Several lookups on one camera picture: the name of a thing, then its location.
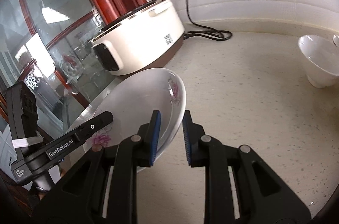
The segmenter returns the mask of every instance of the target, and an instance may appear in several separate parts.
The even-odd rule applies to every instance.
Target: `floral pattern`
[[[107,147],[109,141],[111,141],[111,137],[107,135],[106,133],[98,133],[95,134],[92,138],[92,144],[100,144],[103,147]]]
[[[171,77],[168,79],[168,90],[171,95],[172,103],[179,104],[179,86],[176,82],[173,81]]]
[[[34,75],[34,71],[31,71],[25,78],[25,83],[34,91],[38,88],[40,78]]]

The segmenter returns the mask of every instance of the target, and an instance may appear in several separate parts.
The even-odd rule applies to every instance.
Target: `electrical cable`
[[[233,36],[233,34],[230,31],[217,30],[215,28],[200,25],[200,24],[194,22],[191,19],[190,14],[189,14],[189,0],[186,0],[186,12],[187,12],[187,16],[189,18],[189,21],[192,24],[194,24],[197,27],[205,28],[205,29],[208,29],[208,30],[188,31],[184,35],[184,40],[188,39],[189,37],[200,36],[200,37],[205,37],[207,39],[214,40],[214,41],[227,41]]]

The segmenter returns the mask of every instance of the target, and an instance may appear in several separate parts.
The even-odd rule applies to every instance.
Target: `ceramic bowl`
[[[117,85],[102,101],[94,116],[104,111],[113,114],[113,122],[86,142],[105,147],[119,144],[137,134],[140,125],[150,122],[153,110],[161,113],[161,127],[156,158],[172,142],[186,107],[186,91],[181,78],[165,68],[141,71]]]
[[[314,87],[324,88],[339,81],[339,48],[332,41],[305,35],[298,44],[307,78]]]

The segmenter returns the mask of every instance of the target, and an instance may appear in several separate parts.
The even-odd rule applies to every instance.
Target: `speckled countertop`
[[[339,182],[339,87],[309,84],[297,40],[262,33],[235,33],[227,42],[191,38],[166,67],[183,79],[193,121],[223,144],[250,145],[314,216]],[[203,168],[187,164],[180,129],[138,174],[139,223],[203,223],[204,178]]]

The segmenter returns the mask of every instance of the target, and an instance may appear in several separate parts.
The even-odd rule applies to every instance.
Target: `pink flower design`
[[[171,101],[175,104],[179,103],[179,86],[173,81],[171,77],[168,79],[168,90],[171,95]]]
[[[179,94],[179,87],[176,83],[173,84],[172,91],[173,91],[173,98],[176,99]]]
[[[94,136],[94,138],[92,139],[93,144],[100,144],[103,147],[107,147],[108,142],[111,140],[111,137],[107,134],[97,134],[96,136]]]

